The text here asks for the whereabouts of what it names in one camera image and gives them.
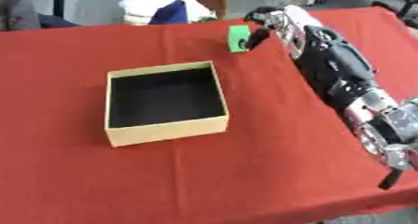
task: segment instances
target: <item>table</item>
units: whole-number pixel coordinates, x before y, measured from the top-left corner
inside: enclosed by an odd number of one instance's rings
[[[315,12],[379,68],[397,100],[418,93],[418,43],[380,8]],[[321,103],[275,38],[229,53],[228,26],[80,27],[0,34],[0,222],[304,223],[418,204],[418,174],[387,169]],[[108,71],[213,60],[226,133],[110,147]]]

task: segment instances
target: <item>fabric pile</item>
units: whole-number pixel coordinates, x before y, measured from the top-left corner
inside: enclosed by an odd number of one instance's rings
[[[122,0],[124,20],[132,25],[168,24],[215,19],[216,14],[197,0]]]

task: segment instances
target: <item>silver metal part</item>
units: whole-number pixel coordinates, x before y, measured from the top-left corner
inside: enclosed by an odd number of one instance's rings
[[[399,170],[418,169],[418,99],[398,105],[386,92],[373,89],[357,98],[345,110],[363,147],[380,162]],[[370,124],[384,122],[399,144],[389,144]]]
[[[374,88],[348,105],[344,116],[358,126],[390,107],[397,107],[397,102],[384,90]]]
[[[288,48],[293,59],[303,53],[306,40],[304,27],[306,25],[322,27],[322,23],[298,6],[286,6],[283,11],[274,11],[266,19],[265,27],[274,27],[277,36]]]

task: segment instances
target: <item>yellow box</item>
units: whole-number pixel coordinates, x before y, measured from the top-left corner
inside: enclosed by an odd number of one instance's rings
[[[210,61],[107,75],[104,129],[113,147],[225,132],[228,120]]]

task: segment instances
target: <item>floor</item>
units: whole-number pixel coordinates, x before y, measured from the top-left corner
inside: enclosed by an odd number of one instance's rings
[[[51,0],[33,0],[39,12],[51,12]],[[120,0],[66,0],[65,16],[69,21],[82,25],[100,25],[121,22],[123,10],[118,7]],[[329,0],[321,6],[309,9],[337,7],[367,7],[374,0]],[[393,7],[401,7],[402,0],[380,0]],[[227,18],[240,18],[247,11],[260,5],[274,5],[280,0],[230,0]],[[418,223],[418,208],[409,208],[379,215],[340,217],[326,221],[327,224],[414,224]]]

